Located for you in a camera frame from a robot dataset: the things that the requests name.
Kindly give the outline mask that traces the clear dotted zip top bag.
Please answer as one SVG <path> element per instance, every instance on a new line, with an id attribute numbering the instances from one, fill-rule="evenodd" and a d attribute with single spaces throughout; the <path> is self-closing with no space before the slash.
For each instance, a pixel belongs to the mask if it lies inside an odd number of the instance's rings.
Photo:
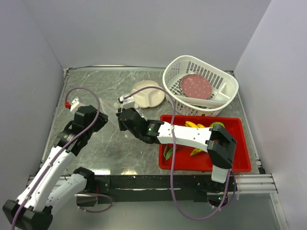
<path id="1" fill-rule="evenodd" d="M 124 103 L 124 105 L 108 99 L 100 98 L 99 100 L 101 111 L 108 116 L 108 121 L 120 132 L 123 137 L 126 139 L 133 139 L 134 136 L 129 131 L 120 131 L 116 113 L 118 112 L 118 109 L 121 110 L 122 108 L 128 109 L 133 107 L 142 117 L 144 117 L 142 108 L 139 107 L 132 99 L 130 99 L 130 102 Z"/>

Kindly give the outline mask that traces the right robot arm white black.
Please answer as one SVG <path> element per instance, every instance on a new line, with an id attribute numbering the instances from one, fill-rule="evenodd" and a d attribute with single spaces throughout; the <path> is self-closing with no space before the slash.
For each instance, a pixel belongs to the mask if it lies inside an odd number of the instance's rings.
<path id="1" fill-rule="evenodd" d="M 215 124 L 208 128 L 178 126 L 145 119 L 134 108 L 119 109 L 116 116 L 121 131 L 129 131 L 147 144 L 179 144 L 207 152 L 213 164 L 211 188 L 221 191 L 226 186 L 237 140 L 222 125 Z"/>

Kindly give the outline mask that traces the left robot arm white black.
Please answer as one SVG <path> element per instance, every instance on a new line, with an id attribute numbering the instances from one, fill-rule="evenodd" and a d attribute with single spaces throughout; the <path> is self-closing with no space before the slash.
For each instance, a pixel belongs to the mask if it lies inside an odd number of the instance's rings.
<path id="1" fill-rule="evenodd" d="M 12 228 L 46 230 L 62 206 L 79 192 L 96 192 L 93 171 L 80 167 L 58 188 L 55 187 L 67 166 L 85 147 L 94 132 L 108 122 L 108 116 L 93 106 L 81 106 L 57 136 L 45 163 L 16 198 L 7 200 L 2 210 Z"/>

